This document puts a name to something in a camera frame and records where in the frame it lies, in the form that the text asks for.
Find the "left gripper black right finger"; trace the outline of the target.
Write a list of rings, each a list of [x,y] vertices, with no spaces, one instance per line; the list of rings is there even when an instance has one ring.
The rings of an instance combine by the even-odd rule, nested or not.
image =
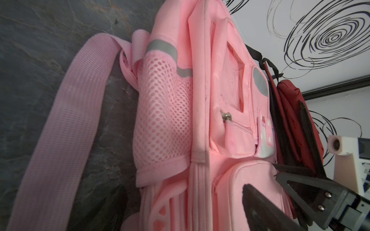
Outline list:
[[[320,228],[368,231],[370,201],[332,180],[279,172],[276,181]]]

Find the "pink tape outline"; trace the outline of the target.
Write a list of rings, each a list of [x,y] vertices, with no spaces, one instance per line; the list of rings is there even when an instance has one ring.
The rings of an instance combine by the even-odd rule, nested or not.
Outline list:
[[[165,1],[131,41],[79,50],[16,195],[9,231],[64,231],[114,61],[139,92],[133,137],[140,210],[121,231],[247,231],[246,184],[292,221],[276,181],[268,80],[223,1]]]

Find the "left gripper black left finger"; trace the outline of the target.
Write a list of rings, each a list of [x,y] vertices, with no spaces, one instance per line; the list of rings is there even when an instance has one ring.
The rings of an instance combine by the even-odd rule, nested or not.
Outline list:
[[[243,186],[242,204],[251,231],[302,231],[252,185]]]

